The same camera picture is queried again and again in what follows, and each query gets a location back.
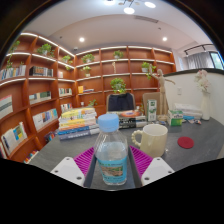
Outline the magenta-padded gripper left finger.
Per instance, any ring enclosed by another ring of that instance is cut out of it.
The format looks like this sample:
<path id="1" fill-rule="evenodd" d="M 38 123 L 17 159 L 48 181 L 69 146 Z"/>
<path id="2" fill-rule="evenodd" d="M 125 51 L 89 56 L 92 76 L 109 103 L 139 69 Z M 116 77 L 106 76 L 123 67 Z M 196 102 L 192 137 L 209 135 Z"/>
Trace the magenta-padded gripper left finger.
<path id="1" fill-rule="evenodd" d="M 92 183 L 96 158 L 91 147 L 74 158 L 65 157 L 51 173 L 76 185 L 89 188 Z"/>

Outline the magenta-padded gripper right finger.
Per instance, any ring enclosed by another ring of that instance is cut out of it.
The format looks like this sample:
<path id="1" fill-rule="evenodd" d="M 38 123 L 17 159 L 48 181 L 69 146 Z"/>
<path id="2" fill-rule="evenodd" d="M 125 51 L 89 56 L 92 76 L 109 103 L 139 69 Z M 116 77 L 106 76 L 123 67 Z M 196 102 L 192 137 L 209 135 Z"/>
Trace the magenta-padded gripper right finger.
<path id="1" fill-rule="evenodd" d="M 134 146 L 129 146 L 129 159 L 136 188 L 174 173 L 161 157 L 152 158 Z"/>

